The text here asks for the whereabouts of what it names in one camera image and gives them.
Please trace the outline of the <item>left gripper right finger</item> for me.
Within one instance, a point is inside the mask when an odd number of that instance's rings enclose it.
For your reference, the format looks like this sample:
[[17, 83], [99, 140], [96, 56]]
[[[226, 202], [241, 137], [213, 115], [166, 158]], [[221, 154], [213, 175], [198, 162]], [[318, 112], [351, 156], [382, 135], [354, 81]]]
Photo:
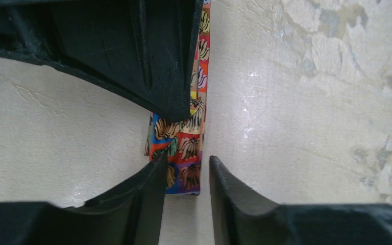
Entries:
[[216, 244], [392, 244], [392, 205], [278, 204], [209, 159]]

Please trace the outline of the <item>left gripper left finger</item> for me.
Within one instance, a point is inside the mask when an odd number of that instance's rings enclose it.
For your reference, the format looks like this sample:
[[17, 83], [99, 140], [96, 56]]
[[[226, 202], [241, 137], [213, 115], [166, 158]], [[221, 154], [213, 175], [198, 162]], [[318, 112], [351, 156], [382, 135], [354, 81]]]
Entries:
[[0, 244], [158, 244], [167, 156], [81, 207], [0, 202]]

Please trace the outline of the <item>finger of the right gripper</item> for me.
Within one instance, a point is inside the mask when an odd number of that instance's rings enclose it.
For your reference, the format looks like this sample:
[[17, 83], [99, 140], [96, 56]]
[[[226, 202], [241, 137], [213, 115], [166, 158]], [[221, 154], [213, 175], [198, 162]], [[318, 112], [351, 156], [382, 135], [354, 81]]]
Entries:
[[0, 58], [46, 65], [178, 122], [202, 1], [0, 1]]

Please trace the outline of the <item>colourful patterned tie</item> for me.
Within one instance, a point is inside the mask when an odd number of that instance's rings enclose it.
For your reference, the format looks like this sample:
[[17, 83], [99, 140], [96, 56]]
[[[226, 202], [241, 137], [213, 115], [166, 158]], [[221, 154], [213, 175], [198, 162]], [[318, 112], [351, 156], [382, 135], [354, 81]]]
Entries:
[[206, 121], [211, 2], [204, 1], [190, 83], [190, 117], [169, 122], [153, 113], [144, 146], [149, 159], [167, 153], [166, 195], [199, 195]]

